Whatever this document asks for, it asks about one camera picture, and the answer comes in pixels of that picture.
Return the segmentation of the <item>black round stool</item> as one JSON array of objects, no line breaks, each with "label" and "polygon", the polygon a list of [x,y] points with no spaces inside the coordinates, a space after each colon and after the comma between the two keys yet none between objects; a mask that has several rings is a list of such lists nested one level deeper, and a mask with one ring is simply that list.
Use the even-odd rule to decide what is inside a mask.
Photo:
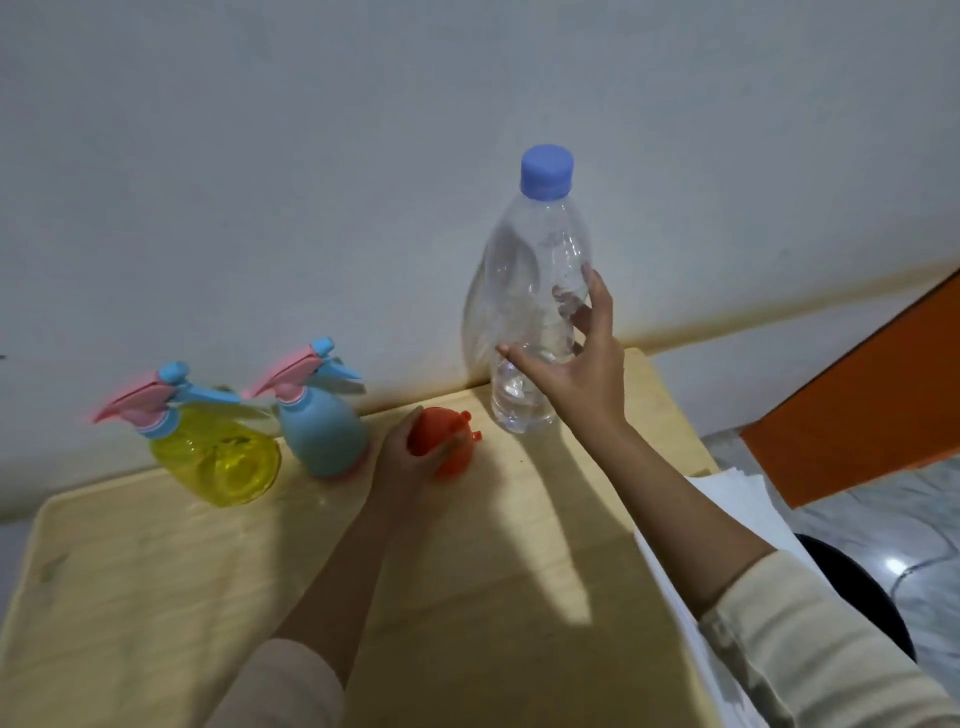
[{"label": "black round stool", "polygon": [[907,625],[882,585],[835,546],[810,535],[798,533],[796,537],[837,594],[917,662],[916,647]]}]

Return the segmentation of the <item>yellow spray bottle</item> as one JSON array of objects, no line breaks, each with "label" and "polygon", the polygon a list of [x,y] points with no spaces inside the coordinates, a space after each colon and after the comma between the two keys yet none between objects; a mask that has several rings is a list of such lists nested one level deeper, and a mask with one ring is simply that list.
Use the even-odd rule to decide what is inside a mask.
[{"label": "yellow spray bottle", "polygon": [[184,361],[149,371],[104,401],[91,424],[121,420],[144,438],[155,463],[200,500],[249,504],[276,483],[282,453],[271,436],[240,421],[241,397],[198,386]]}]

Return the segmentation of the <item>person's left forearm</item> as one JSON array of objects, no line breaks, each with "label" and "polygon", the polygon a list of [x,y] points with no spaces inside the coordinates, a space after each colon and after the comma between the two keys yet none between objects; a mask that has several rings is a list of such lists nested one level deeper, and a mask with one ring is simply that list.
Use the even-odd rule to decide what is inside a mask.
[{"label": "person's left forearm", "polygon": [[339,728],[378,578],[414,492],[373,492],[204,728]]}]

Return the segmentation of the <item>person's left hand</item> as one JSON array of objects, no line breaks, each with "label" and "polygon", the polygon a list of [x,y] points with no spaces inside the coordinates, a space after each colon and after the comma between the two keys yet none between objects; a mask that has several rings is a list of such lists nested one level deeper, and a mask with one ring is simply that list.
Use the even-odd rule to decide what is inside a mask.
[{"label": "person's left hand", "polygon": [[392,430],[381,444],[364,505],[365,515],[375,517],[384,529],[394,528],[409,513],[424,487],[451,451],[458,449],[464,433],[424,456],[400,455],[392,450]]}]

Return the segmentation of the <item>orange plastic funnel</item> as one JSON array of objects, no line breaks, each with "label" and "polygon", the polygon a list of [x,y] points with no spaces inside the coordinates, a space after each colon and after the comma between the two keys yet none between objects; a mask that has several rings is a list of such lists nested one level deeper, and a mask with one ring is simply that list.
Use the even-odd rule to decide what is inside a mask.
[{"label": "orange plastic funnel", "polygon": [[451,450],[435,472],[436,480],[454,480],[462,476],[471,465],[474,449],[482,439],[480,430],[472,425],[470,411],[456,411],[446,407],[424,407],[407,437],[407,450],[414,456],[425,456],[457,433],[463,433],[458,448]]}]

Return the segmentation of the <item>blue spray bottle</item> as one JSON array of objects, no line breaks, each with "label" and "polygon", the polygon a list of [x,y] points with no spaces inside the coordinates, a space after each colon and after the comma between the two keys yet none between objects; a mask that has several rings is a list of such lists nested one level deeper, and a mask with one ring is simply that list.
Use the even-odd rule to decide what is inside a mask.
[{"label": "blue spray bottle", "polygon": [[322,337],[287,355],[243,391],[246,400],[270,395],[282,436],[313,477],[344,477],[364,460],[368,431],[342,394],[365,392],[362,375]]}]

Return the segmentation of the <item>person's right hand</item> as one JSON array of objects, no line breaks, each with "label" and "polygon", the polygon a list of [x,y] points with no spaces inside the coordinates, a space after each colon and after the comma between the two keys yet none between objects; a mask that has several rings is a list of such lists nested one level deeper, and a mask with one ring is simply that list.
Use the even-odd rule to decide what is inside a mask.
[{"label": "person's right hand", "polygon": [[589,304],[572,316],[583,342],[573,358],[557,363],[556,384],[535,384],[580,440],[626,424],[625,355],[614,334],[614,299],[592,267],[586,267],[585,278]]}]

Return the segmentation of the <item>orange board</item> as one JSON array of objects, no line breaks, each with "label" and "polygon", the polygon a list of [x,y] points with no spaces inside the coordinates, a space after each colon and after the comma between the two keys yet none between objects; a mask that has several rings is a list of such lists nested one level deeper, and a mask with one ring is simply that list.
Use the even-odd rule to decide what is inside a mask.
[{"label": "orange board", "polygon": [[960,269],[740,437],[792,508],[960,455]]}]

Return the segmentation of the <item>white paper sheets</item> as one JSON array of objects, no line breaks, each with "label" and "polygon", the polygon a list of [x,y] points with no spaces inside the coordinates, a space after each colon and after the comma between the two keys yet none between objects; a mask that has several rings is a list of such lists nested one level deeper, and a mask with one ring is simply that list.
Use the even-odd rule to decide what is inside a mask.
[{"label": "white paper sheets", "polygon": [[[732,467],[716,474],[690,476],[688,481],[743,527],[775,549],[793,554],[808,570],[826,581],[810,553],[775,508],[761,475],[749,475]],[[634,539],[672,613],[701,685],[718,710],[724,728],[770,728],[747,693],[702,637],[696,619],[639,531],[634,532]]]}]

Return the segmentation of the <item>clear plastic water bottle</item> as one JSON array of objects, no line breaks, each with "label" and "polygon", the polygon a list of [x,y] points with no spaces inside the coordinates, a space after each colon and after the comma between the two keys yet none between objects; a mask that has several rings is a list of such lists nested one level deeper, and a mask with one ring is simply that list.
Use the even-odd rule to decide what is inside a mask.
[{"label": "clear plastic water bottle", "polygon": [[544,143],[523,152],[519,191],[486,239],[463,308],[464,362],[489,376],[491,417],[513,434],[547,428],[556,413],[497,346],[518,344],[546,363],[570,360],[572,316],[589,297],[593,243],[571,195],[573,176],[566,147]]}]

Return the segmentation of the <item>person's right forearm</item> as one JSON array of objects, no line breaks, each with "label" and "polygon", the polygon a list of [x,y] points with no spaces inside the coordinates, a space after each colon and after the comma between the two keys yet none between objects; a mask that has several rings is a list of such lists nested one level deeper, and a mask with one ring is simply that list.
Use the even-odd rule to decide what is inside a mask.
[{"label": "person's right forearm", "polygon": [[792,553],[729,516],[623,416],[563,415],[770,728],[960,728],[960,705]]}]

